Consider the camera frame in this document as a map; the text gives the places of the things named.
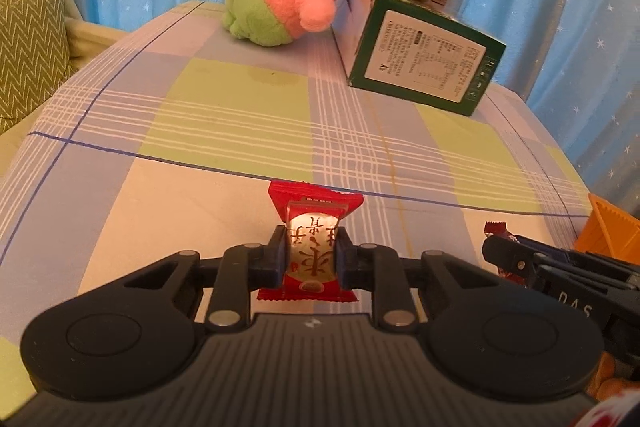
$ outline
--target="metal screw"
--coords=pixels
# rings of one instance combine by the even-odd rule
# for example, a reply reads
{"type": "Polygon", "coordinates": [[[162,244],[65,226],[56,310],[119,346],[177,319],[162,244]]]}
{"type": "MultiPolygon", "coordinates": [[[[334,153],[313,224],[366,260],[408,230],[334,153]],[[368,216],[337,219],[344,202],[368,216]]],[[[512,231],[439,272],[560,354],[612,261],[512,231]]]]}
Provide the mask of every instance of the metal screw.
{"type": "Polygon", "coordinates": [[[214,326],[233,326],[240,320],[238,312],[233,310],[218,310],[209,315],[209,322],[214,326]]]}
{"type": "Polygon", "coordinates": [[[412,324],[415,315],[407,310],[391,310],[386,312],[382,318],[387,324],[401,328],[412,324]]]}

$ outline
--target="bed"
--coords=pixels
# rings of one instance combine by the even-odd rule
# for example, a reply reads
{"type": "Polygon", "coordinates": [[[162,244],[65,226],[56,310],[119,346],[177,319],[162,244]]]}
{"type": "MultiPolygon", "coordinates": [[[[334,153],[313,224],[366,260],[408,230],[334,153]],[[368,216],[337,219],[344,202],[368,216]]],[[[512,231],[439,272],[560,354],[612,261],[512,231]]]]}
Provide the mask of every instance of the bed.
{"type": "MultiPolygon", "coordinates": [[[[553,138],[492,84],[471,118],[346,85],[331,32],[236,41],[189,2],[73,76],[0,181],[0,417],[33,392],[18,355],[38,313],[178,250],[265,243],[271,179],[362,192],[356,243],[484,266],[486,221],[571,247],[591,207],[553,138]]],[[[254,312],[366,312],[370,301],[257,301],[254,312]]]]}

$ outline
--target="white label on packet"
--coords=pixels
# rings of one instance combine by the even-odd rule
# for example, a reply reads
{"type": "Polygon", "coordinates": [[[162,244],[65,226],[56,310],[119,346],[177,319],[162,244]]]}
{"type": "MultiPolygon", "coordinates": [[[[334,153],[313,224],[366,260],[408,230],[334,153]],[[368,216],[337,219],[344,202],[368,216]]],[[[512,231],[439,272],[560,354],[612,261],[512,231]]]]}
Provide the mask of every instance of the white label on packet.
{"type": "Polygon", "coordinates": [[[485,51],[456,33],[388,10],[365,77],[460,102],[485,51]]]}

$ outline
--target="red candy wrapper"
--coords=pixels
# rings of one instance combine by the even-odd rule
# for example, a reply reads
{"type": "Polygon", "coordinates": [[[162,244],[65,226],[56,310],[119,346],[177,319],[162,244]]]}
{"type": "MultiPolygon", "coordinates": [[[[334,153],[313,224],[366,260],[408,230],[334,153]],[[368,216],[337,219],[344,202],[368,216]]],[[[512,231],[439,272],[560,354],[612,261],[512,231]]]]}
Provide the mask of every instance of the red candy wrapper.
{"type": "Polygon", "coordinates": [[[640,425],[640,391],[622,391],[597,404],[573,427],[636,427],[640,425]]]}
{"type": "Polygon", "coordinates": [[[273,181],[269,195],[287,225],[288,264],[281,288],[261,289],[258,299],[356,301],[352,291],[340,288],[334,271],[334,246],[339,221],[361,206],[362,194],[273,181]]]}
{"type": "MultiPolygon", "coordinates": [[[[507,230],[507,223],[505,221],[487,221],[484,224],[484,235],[486,235],[486,237],[489,237],[490,235],[499,235],[500,237],[504,237],[510,241],[517,241],[516,236],[507,230]]],[[[507,272],[502,268],[498,268],[498,275],[503,279],[509,279],[514,283],[525,286],[525,281],[522,277],[511,272],[507,272]]]]}

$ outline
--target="orange plastic crate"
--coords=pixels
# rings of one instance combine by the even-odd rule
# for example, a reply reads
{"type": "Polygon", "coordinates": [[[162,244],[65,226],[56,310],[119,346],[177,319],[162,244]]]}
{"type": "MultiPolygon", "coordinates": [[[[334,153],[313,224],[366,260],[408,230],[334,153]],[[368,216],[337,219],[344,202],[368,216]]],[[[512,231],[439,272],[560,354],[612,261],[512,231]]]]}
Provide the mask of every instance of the orange plastic crate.
{"type": "Polygon", "coordinates": [[[640,264],[640,219],[595,194],[589,194],[589,201],[593,210],[574,250],[640,264]]]}

